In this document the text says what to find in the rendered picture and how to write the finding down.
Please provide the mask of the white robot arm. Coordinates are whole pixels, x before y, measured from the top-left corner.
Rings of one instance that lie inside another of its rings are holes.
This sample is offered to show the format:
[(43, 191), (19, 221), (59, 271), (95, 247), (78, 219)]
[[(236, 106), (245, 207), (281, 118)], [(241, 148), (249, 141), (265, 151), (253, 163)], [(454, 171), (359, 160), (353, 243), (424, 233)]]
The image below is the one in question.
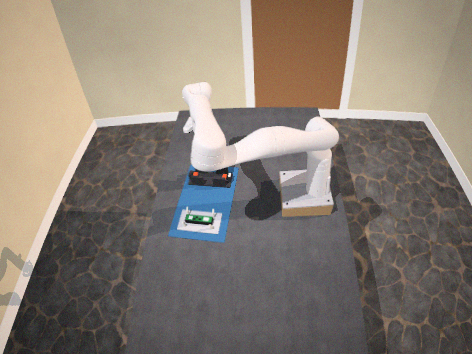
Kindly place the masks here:
[(283, 126), (261, 128), (226, 146), (225, 136), (213, 117), (211, 95), (212, 88), (207, 82), (186, 85), (182, 90), (191, 114), (183, 131), (195, 133), (191, 151), (195, 169), (216, 171), (248, 161), (308, 151), (306, 191), (313, 197), (329, 193), (330, 148), (339, 140), (338, 131), (330, 123), (314, 117), (305, 131)]

